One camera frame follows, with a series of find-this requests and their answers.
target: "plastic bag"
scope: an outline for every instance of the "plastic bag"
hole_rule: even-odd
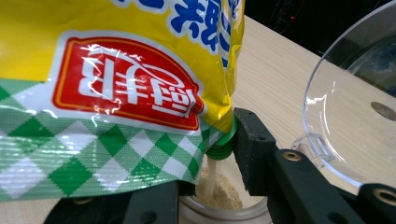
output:
[[[0,3],[0,200],[195,183],[231,129],[243,0]]]

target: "red label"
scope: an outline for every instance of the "red label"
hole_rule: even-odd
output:
[[[69,38],[52,98],[62,109],[88,111],[183,130],[197,130],[199,86],[169,55],[119,37]]]

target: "wooden table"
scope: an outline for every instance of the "wooden table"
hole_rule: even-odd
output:
[[[254,111],[278,143],[290,147],[303,131],[306,84],[319,57],[247,18],[233,106]],[[335,185],[356,192],[327,170]],[[0,203],[1,223],[42,223],[57,199]]]

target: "food package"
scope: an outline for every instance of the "food package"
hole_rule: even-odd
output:
[[[244,0],[0,2],[0,200],[195,183],[231,130]]]

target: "transparent lid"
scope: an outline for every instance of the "transparent lid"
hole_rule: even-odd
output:
[[[304,97],[304,130],[325,166],[349,183],[396,187],[396,1],[327,50]]]

